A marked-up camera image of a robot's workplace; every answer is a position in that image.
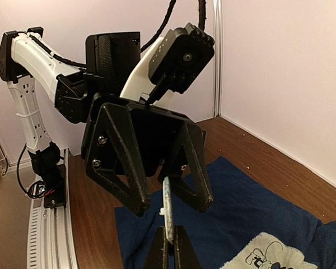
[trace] wooden floor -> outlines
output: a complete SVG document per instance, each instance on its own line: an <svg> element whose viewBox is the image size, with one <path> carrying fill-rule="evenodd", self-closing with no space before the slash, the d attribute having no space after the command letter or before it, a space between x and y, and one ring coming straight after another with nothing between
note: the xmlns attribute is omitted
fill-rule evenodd
<svg viewBox="0 0 336 269"><path fill-rule="evenodd" d="M206 163L224 156L263 186L323 222L336 219L336 189L278 150L221 118L199 124L207 131ZM83 161L70 161L73 236L80 269L123 268L114 208L121 204L85 176ZM148 180L150 191L161 186Z"/></svg>

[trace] cable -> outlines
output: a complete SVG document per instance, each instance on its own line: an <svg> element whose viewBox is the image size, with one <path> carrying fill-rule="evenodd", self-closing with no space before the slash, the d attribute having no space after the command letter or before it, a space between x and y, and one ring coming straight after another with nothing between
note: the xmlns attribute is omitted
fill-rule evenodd
<svg viewBox="0 0 336 269"><path fill-rule="evenodd" d="M81 67L81 68L86 68L86 65L83 64L83 63L77 63L77 62L74 62L74 61L71 61L69 59L65 59L65 58L62 58L61 56L57 55L57 54L54 54L48 47L46 47L44 45L44 43L42 43L37 37L35 37L34 35L30 35L30 33L28 33L29 37L32 38L32 40L37 43L37 45L39 45L44 51L46 51L48 54L50 54L54 59L62 62L62 63L65 63L65 64L68 64L69 66L76 66L76 67Z"/></svg>
<svg viewBox="0 0 336 269"><path fill-rule="evenodd" d="M150 45L152 45L157 38L162 34L164 28L166 27L170 16L172 15L172 11L174 8L174 5L176 3L176 0L171 0L168 6L168 10L166 13L166 16L164 17L163 23L161 24L161 26L159 27L159 29L157 30L157 32L154 34L154 36L151 38L150 41L148 41L142 48L141 48L141 53L144 52Z"/></svg>
<svg viewBox="0 0 336 269"><path fill-rule="evenodd" d="M154 36L149 40L142 48L141 53L144 52L150 45L152 45L157 38L162 34L164 28L167 26L170 16L172 15L172 11L176 0L171 0L168 6L168 10L166 16L164 17L163 23L154 34ZM206 0L199 0L199 24L198 27L204 31L206 28L206 19L207 19L207 1Z"/></svg>
<svg viewBox="0 0 336 269"><path fill-rule="evenodd" d="M19 168L20 168L20 161L22 159L22 156L24 155L25 153L25 150L26 150L26 143L24 145L24 148L22 149L19 157L18 157L18 160L17 160L17 166L16 166L16 177L17 177L17 181L18 181L18 184L20 186L20 188L22 189L23 192L25 192L25 194L27 194L27 196L29 196L31 199L39 199L39 198L42 198L44 197L44 195L46 194L46 192L43 192L42 194L39 194L39 195L33 195L32 193L34 192L34 187L38 184L45 184L42 180L40 181L36 181L35 183L33 183L30 188L29 188L29 191L27 191L22 183L21 183L21 179L20 179L20 173L19 173Z"/></svg>
<svg viewBox="0 0 336 269"><path fill-rule="evenodd" d="M207 1L199 0L199 25L198 27L204 31L207 19Z"/></svg>

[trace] white arm link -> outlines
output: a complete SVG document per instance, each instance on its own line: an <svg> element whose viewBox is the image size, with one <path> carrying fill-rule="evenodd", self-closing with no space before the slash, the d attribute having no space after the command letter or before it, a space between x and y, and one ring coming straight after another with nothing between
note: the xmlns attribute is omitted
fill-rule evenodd
<svg viewBox="0 0 336 269"><path fill-rule="evenodd" d="M41 38L40 34L30 33L40 40L52 52L55 52ZM68 76L80 71L78 67L69 66L48 54L35 43L29 35L20 33L14 38L11 45L11 58L22 65L43 86L52 102L55 102L58 75Z"/></svg>
<svg viewBox="0 0 336 269"><path fill-rule="evenodd" d="M21 77L18 83L8 82L7 86L15 101L17 116L21 118L27 148L31 153L43 151L52 141L45 129L35 92L35 79Z"/></svg>

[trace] black joint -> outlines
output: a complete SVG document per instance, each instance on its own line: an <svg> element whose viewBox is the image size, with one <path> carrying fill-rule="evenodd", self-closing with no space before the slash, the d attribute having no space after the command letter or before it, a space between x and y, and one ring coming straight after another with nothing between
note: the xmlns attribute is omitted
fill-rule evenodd
<svg viewBox="0 0 336 269"><path fill-rule="evenodd" d="M44 35L44 29L42 27L31 27L27 30L28 33L38 33L41 37Z"/></svg>
<svg viewBox="0 0 336 269"><path fill-rule="evenodd" d="M148 103L159 100L168 89L183 94L214 56L214 39L190 23L169 31L163 44L150 61L148 76L156 87Z"/></svg>
<svg viewBox="0 0 336 269"><path fill-rule="evenodd" d="M63 178L60 175L57 164L60 162L60 149L51 142L50 146L43 151L37 151L35 154L29 152L32 169L35 174L42 177L48 188L55 188Z"/></svg>
<svg viewBox="0 0 336 269"><path fill-rule="evenodd" d="M18 36L17 31L6 32L2 36L0 45L0 78L3 81L18 82L18 76L27 76L29 72L11 58L12 40Z"/></svg>

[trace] bolt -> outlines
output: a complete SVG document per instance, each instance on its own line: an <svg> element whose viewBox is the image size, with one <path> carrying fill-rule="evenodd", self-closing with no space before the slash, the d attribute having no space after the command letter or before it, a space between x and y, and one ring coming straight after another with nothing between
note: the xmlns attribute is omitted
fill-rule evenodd
<svg viewBox="0 0 336 269"><path fill-rule="evenodd" d="M99 145L103 146L107 144L107 138L104 136L99 136Z"/></svg>
<svg viewBox="0 0 336 269"><path fill-rule="evenodd" d="M183 56L183 60L185 62L190 62L191 60L193 59L193 55L191 53L186 53L184 56Z"/></svg>
<svg viewBox="0 0 336 269"><path fill-rule="evenodd" d="M94 160L92 161L92 165L93 165L95 168L98 168L98 167L101 166L101 161L98 160L98 159L94 159Z"/></svg>

